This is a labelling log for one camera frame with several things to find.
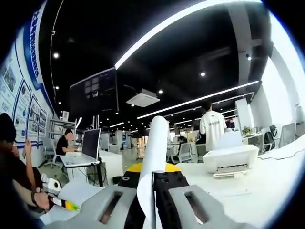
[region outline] wristwatch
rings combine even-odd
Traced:
[[[37,202],[36,202],[36,200],[35,200],[35,198],[34,198],[35,193],[37,193],[37,192],[32,191],[32,192],[30,193],[30,197],[31,197],[31,200],[32,200],[33,204],[35,204],[35,205],[37,206]]]

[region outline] white paper sheet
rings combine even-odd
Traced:
[[[58,197],[70,201],[80,207],[83,202],[93,197],[103,188],[105,187],[96,187],[86,183],[77,182],[77,180],[72,180],[62,188]],[[77,211],[69,211],[65,208],[54,206],[49,212],[42,215],[40,219],[47,225],[54,221],[66,221],[77,214]]]
[[[165,118],[161,116],[153,118],[137,187],[139,204],[152,229],[156,227],[153,172],[165,171],[168,130],[169,126]]]

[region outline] black ceiling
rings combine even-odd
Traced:
[[[173,14],[200,1],[155,0],[144,1],[65,0],[57,17],[52,52],[56,91],[55,109],[69,110],[69,86],[92,74],[111,68],[118,59],[154,26]],[[41,71],[50,97],[54,97],[50,71],[51,31],[61,0],[48,1],[40,31]],[[248,82],[260,80],[270,45],[270,22],[262,4],[247,3],[252,39],[262,42],[252,48]],[[229,89],[240,84],[239,60],[234,28],[227,6],[219,5],[194,12],[165,28],[138,49],[117,71],[119,115],[116,110],[100,114],[102,126],[126,122],[116,128],[136,128],[148,125],[153,116],[145,115],[172,105]],[[246,92],[256,92],[259,84],[248,86]],[[157,93],[160,102],[146,108],[131,107],[126,101],[140,89]],[[240,95],[238,90],[211,98],[212,102]],[[175,108],[160,115],[170,115],[200,106],[200,102]],[[234,109],[234,100],[216,104],[216,111]],[[171,124],[195,119],[202,109],[169,116]],[[91,122],[84,118],[81,127]]]

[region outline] ceiling-mounted screen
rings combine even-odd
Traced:
[[[70,115],[75,118],[118,111],[115,68],[94,74],[70,86],[69,101]]]

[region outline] hand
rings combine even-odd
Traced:
[[[32,143],[29,139],[27,139],[26,142],[25,142],[24,150],[25,150],[25,155],[31,154]]]
[[[43,191],[36,192],[34,194],[34,199],[35,199],[38,207],[45,209],[45,210],[48,210],[50,208],[48,194],[46,194],[45,192],[43,192]]]
[[[16,146],[13,146],[11,152],[14,154],[15,157],[19,158],[19,150]]]

